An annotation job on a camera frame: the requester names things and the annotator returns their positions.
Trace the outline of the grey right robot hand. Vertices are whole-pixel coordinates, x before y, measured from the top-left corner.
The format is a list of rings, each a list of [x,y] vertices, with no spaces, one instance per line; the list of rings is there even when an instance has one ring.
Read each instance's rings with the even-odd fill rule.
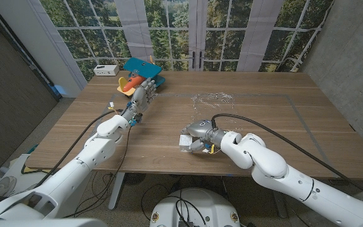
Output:
[[[187,151],[190,152],[207,149],[206,144],[220,148],[225,134],[226,131],[216,128],[209,120],[193,122],[181,130],[181,135],[192,137],[192,142],[187,146]]]

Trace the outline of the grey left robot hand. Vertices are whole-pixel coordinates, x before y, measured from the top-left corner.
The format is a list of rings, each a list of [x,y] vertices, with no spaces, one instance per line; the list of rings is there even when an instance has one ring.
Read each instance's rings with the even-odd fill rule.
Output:
[[[130,100],[130,105],[121,113],[121,116],[130,121],[134,118],[141,118],[156,95],[155,80],[146,79],[136,89]]]

